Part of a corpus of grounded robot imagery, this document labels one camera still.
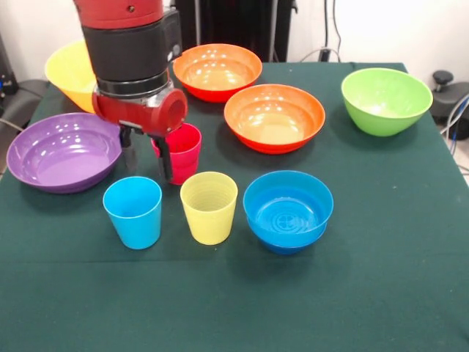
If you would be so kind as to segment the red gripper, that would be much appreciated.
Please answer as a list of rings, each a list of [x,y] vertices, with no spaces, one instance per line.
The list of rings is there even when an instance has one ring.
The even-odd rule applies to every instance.
[[[118,99],[92,93],[97,116],[120,127],[119,140],[128,171],[136,171],[137,157],[131,140],[132,129],[152,137],[160,171],[172,181],[171,153],[165,136],[181,127],[188,113],[188,101],[180,89],[168,88],[156,95],[137,99]]]

